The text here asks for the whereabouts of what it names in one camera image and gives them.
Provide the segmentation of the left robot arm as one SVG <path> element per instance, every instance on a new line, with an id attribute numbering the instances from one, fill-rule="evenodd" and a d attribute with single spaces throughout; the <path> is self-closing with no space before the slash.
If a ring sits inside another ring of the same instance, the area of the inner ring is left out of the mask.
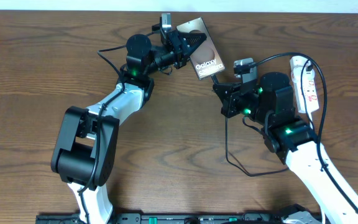
<path id="1" fill-rule="evenodd" d="M 149 101 L 154 89 L 150 74 L 179 69 L 207 39 L 204 33 L 178 30 L 158 32 L 162 45 L 152 45 L 149 35 L 131 36 L 124 48 L 126 64 L 112 93 L 86 108 L 69 107 L 63 115 L 51 169 L 74 192 L 80 208 L 75 223 L 108 223 L 113 207 L 106 182 L 111 174 L 120 125 Z"/>

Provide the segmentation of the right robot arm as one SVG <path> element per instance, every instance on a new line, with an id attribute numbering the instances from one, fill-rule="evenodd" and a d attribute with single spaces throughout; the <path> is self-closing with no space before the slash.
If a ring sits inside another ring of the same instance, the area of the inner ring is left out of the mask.
<path id="1" fill-rule="evenodd" d="M 289 77 L 246 74 L 239 83 L 214 82 L 226 118 L 259 123 L 264 144 L 310 191 L 331 223 L 358 223 L 358 195 L 329 158 L 317 133 L 295 114 Z"/>

